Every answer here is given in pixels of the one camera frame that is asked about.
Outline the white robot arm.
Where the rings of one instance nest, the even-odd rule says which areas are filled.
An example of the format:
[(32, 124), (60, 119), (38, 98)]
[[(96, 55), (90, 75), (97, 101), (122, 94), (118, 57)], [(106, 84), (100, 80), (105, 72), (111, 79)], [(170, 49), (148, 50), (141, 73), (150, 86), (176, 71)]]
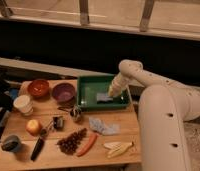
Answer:
[(138, 106), (142, 171), (191, 171), (183, 123), (200, 116), (200, 91), (123, 60), (108, 94), (120, 95), (132, 81), (145, 87)]

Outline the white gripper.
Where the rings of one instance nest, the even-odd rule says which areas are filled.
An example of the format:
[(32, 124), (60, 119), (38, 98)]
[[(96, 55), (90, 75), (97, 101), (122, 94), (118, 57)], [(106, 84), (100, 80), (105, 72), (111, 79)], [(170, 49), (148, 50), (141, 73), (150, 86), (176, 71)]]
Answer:
[(122, 92), (127, 88), (127, 85), (129, 84), (130, 79), (121, 73), (117, 74), (111, 85), (108, 89), (108, 96), (109, 97), (118, 97), (121, 96)]

